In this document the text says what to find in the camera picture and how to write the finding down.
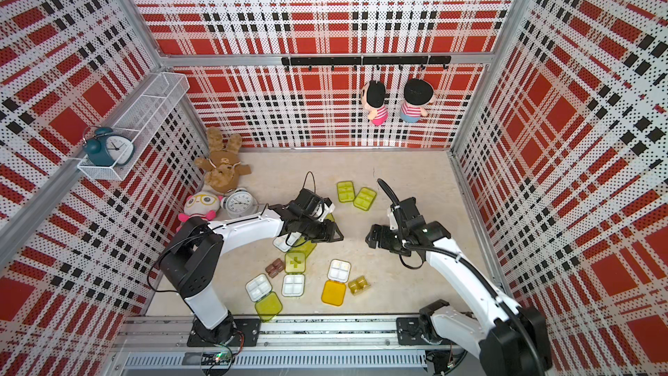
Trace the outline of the green pillbox white tray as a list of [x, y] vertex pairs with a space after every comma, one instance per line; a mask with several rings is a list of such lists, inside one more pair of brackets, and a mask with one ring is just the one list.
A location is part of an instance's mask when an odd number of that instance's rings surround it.
[[362, 187], [353, 200], [353, 205], [364, 212], [368, 212], [377, 198], [377, 192], [368, 187]]

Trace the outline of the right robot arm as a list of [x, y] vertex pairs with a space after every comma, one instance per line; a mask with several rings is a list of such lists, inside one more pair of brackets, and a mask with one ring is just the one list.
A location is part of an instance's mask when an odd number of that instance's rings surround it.
[[372, 226], [372, 249], [401, 258], [417, 254], [439, 272], [469, 307], [460, 313], [438, 300], [419, 312], [431, 343], [448, 339], [479, 360], [487, 375], [546, 375], [553, 367], [546, 319], [537, 308], [520, 304], [496, 287], [466, 257], [438, 221], [426, 222], [415, 198], [393, 198], [386, 226]]

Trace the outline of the green pillbox with cross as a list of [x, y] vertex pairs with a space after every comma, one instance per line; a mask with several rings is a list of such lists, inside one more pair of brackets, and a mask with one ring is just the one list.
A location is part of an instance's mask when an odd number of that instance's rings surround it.
[[287, 274], [304, 274], [306, 255], [303, 252], [287, 252], [285, 254], [285, 272]]

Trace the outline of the small brown pillbox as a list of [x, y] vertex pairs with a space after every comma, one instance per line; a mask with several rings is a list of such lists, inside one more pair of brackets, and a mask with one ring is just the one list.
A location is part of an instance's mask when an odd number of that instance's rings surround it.
[[283, 259], [275, 259], [268, 266], [266, 266], [264, 271], [270, 279], [273, 279], [281, 272], [285, 271], [285, 262]]

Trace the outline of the white alarm clock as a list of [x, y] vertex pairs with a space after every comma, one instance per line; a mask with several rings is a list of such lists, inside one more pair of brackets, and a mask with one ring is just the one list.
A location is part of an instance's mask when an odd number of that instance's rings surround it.
[[245, 188], [229, 191], [221, 205], [230, 219], [246, 217], [257, 212], [257, 200]]

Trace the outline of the white square pillbox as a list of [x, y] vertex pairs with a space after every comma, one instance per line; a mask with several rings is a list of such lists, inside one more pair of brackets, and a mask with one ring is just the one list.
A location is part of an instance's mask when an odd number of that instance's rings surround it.
[[303, 274], [287, 274], [283, 278], [282, 295], [287, 298], [297, 298], [304, 294], [305, 276]]

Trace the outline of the small yellow transparent pillbox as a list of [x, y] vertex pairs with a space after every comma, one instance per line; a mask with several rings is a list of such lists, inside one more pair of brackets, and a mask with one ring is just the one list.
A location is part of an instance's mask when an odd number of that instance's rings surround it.
[[363, 291], [368, 290], [371, 287], [371, 284], [365, 278], [365, 276], [359, 276], [348, 282], [348, 288], [352, 295], [358, 295]]

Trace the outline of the brown teddy bear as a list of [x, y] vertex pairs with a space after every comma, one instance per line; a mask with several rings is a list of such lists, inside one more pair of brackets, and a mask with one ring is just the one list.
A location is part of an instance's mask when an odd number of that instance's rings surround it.
[[250, 165], [239, 158], [243, 139], [239, 134], [225, 137], [221, 130], [208, 128], [206, 131], [209, 156], [196, 158], [194, 165], [205, 172], [205, 188], [218, 194], [225, 194], [238, 188], [241, 177], [251, 175]]

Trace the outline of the open green pillbox front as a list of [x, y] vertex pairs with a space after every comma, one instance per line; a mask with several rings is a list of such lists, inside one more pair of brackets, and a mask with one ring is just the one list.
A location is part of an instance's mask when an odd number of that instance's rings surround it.
[[265, 274], [259, 274], [245, 285], [245, 291], [254, 303], [257, 315], [262, 322], [268, 322], [279, 315], [283, 304]]

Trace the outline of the pink owl plush toy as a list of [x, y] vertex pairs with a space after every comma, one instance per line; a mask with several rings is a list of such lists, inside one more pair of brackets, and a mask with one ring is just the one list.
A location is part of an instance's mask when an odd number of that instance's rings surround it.
[[200, 191], [189, 196], [184, 204], [184, 210], [178, 215], [181, 223], [190, 218], [201, 218], [206, 221], [212, 221], [217, 217], [217, 212], [221, 207], [222, 195]]

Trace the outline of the pink dressed hanging doll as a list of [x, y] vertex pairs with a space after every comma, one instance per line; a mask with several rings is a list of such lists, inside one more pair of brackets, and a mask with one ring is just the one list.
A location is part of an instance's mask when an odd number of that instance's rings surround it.
[[363, 88], [362, 105], [368, 111], [367, 118], [375, 126], [383, 125], [388, 118], [386, 107], [386, 88], [379, 81], [371, 80]]

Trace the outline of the blue dressed hanging doll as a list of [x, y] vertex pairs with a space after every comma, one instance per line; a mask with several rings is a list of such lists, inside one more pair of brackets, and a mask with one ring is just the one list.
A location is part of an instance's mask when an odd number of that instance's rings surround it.
[[414, 124], [428, 116], [426, 106], [434, 95], [432, 86], [418, 78], [409, 79], [404, 87], [404, 101], [399, 116], [405, 122]]

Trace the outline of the teal alarm clock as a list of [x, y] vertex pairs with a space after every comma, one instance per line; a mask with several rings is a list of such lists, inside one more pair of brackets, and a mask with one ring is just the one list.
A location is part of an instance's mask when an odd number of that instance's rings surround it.
[[130, 139], [116, 134], [110, 127], [99, 127], [83, 147], [92, 165], [112, 167], [126, 165], [135, 152]]

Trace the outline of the metal base rail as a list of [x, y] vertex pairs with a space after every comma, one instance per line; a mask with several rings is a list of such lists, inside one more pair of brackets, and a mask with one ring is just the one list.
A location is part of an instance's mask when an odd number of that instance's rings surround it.
[[242, 315], [236, 324], [238, 334], [215, 344], [196, 333], [190, 317], [129, 319], [103, 373], [362, 374], [406, 368], [419, 375], [455, 374], [468, 358], [453, 341], [426, 341], [415, 314], [280, 315], [268, 322]]

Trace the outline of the black hook rail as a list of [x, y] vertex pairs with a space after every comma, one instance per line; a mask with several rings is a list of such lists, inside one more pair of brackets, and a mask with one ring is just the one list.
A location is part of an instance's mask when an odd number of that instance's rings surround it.
[[452, 56], [346, 56], [346, 57], [282, 57], [283, 67], [307, 67], [309, 70], [315, 66], [381, 66], [381, 65], [441, 65], [447, 66], [452, 62]]

